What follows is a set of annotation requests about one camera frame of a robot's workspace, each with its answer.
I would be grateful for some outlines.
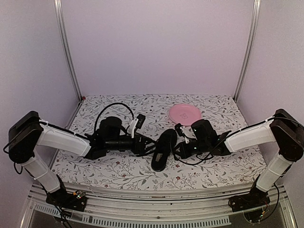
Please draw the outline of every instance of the purple wall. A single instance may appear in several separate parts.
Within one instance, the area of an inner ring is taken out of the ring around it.
[[[252,0],[62,4],[84,95],[233,94]]]
[[[304,2],[262,1],[259,24],[239,107],[248,123],[266,119],[284,108],[304,124]],[[266,161],[275,145],[261,149]],[[304,227],[304,159],[284,177],[299,227]]]
[[[77,104],[53,1],[5,0],[0,8],[0,147],[30,110],[65,126]],[[0,152],[0,227],[16,228],[32,179]]]

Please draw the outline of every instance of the pink plate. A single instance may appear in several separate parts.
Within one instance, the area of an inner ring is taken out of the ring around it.
[[[169,118],[176,124],[191,126],[201,119],[200,110],[190,104],[176,104],[169,110]]]

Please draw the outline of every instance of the floral tablecloth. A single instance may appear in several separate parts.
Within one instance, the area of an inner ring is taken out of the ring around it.
[[[103,95],[88,96],[77,113],[71,130],[92,133],[99,112],[113,102],[129,105],[134,115],[146,116],[138,132],[157,140],[161,133],[174,127],[168,110],[179,103],[192,104],[201,110],[218,134],[245,127],[246,122],[230,96],[224,95]],[[126,127],[132,117],[123,106],[112,106],[101,119],[117,116]],[[87,160],[66,151],[59,151],[52,171],[65,182],[102,188],[131,190],[189,190],[206,189],[249,183],[266,167],[258,147],[245,149],[229,156],[216,156],[200,165],[188,166],[170,155],[166,169],[154,172],[152,155],[133,157],[129,151],[109,152],[98,160]],[[195,156],[186,162],[198,161]]]

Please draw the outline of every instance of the black cable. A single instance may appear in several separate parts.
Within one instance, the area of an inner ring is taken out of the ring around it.
[[[285,117],[280,117],[280,116],[276,116],[274,117],[275,120],[289,120],[293,123],[296,123],[298,124],[303,130],[304,130],[304,126],[302,124],[300,124],[299,122],[297,122],[296,120],[292,120],[292,119],[289,119],[289,118],[285,118]]]
[[[73,134],[73,135],[75,135],[75,136],[77,136],[77,137],[79,137],[79,138],[88,140],[87,137],[85,137],[85,136],[83,136],[83,135],[80,135],[80,134],[78,134],[78,133],[75,133],[75,132],[73,132],[73,131],[70,131],[70,130],[68,130],[68,129],[65,129],[65,128],[62,128],[62,127],[58,127],[58,126],[56,126],[56,125],[53,125],[53,124],[50,124],[50,123],[46,123],[46,122],[43,122],[43,121],[40,121],[39,123],[42,124],[42,125],[46,125],[46,126],[49,126],[49,127],[52,127],[52,128],[58,129],[58,130],[61,130],[61,131],[63,131],[63,132],[67,132],[67,133]]]
[[[127,106],[126,104],[121,103],[121,102],[112,103],[112,104],[109,104],[107,107],[105,107],[105,108],[98,114],[98,116],[97,116],[97,118],[96,118],[96,121],[95,121],[95,124],[94,124],[94,132],[96,132],[96,129],[97,129],[97,122],[98,122],[98,120],[99,120],[101,114],[102,114],[107,108],[109,108],[109,107],[111,107],[111,106],[113,106],[113,105],[117,105],[117,104],[126,107],[126,108],[130,111],[130,113],[131,113],[131,115],[132,115],[132,119],[134,119],[134,114],[133,114],[133,112],[132,112],[132,110],[131,110],[131,108],[130,108],[129,106]]]
[[[262,219],[260,220],[260,222],[268,219],[276,210],[277,206],[279,205],[279,201],[280,201],[280,190],[279,188],[277,187],[276,183],[274,183],[274,186],[277,190],[277,200],[276,200],[276,204],[275,204],[275,208],[273,209],[273,211],[267,216],[267,217],[262,217]]]
[[[197,155],[195,155],[195,157],[198,158],[198,159],[203,159],[203,158],[199,158],[199,155],[201,155],[201,154],[197,154]],[[211,157],[209,157],[209,158],[204,159],[204,161],[210,160],[212,158],[214,158],[213,155],[211,155]]]
[[[269,118],[269,119],[267,119],[267,120],[263,120],[263,121],[261,121],[261,122],[259,122],[259,123],[255,123],[255,124],[253,124],[253,125],[244,127],[244,128],[242,128],[242,129],[239,129],[239,130],[237,130],[237,131],[235,131],[235,132],[233,132],[233,133],[227,135],[227,136],[226,136],[224,139],[222,139],[218,144],[216,144],[215,147],[212,148],[212,150],[208,153],[208,155],[207,155],[206,157],[204,157],[203,159],[199,158],[200,161],[197,162],[197,163],[192,163],[192,164],[191,164],[191,163],[184,162],[184,161],[182,161],[181,159],[179,159],[179,158],[176,157],[176,154],[173,152],[172,148],[171,148],[171,152],[173,153],[174,159],[177,160],[177,161],[180,161],[181,163],[184,163],[184,164],[186,164],[186,165],[192,165],[192,166],[198,165],[198,164],[201,164],[203,161],[212,159],[212,158],[208,158],[209,155],[211,155],[211,153],[212,153],[212,152],[213,152],[221,143],[223,143],[227,138],[229,138],[229,137],[231,137],[231,136],[233,136],[233,135],[235,135],[235,134],[237,134],[237,133],[239,133],[239,132],[241,132],[241,131],[243,131],[243,130],[246,130],[247,128],[255,127],[255,126],[258,126],[258,125],[263,124],[263,123],[265,123],[265,122],[268,122],[268,121],[270,121],[270,120],[273,120],[274,118],[275,118],[275,117],[271,117],[271,118]]]
[[[48,193],[48,191],[44,188],[43,185],[41,185],[42,189],[44,190],[44,192],[46,193],[47,196],[49,196],[49,198],[52,200],[52,202],[54,203],[53,205],[55,206],[55,208],[58,210],[59,214],[60,214],[60,218],[61,218],[61,221],[62,221],[62,225],[65,227],[65,228],[72,228],[71,224],[68,222],[67,220],[67,217],[66,217],[66,212],[62,209],[62,207],[58,207],[56,205],[56,200],[53,199],[53,197]]]
[[[12,139],[8,142],[8,144],[6,144],[6,145],[3,147],[3,152],[5,152],[5,153],[7,153],[7,154],[9,153],[9,152],[6,151],[5,149],[8,148],[8,147],[12,144],[12,142],[13,142],[21,133],[22,133],[22,131],[19,132],[18,134],[16,134],[15,137],[12,138]]]
[[[16,173],[20,175],[23,171],[23,166],[21,166],[21,170],[18,171],[17,168],[16,168],[16,163],[14,162],[14,169],[15,169]]]

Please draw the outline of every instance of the black sandal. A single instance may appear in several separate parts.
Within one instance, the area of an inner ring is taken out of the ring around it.
[[[168,129],[161,134],[156,142],[156,148],[151,162],[151,167],[154,171],[161,172],[166,168],[168,156],[175,147],[176,142],[177,134],[174,129]]]

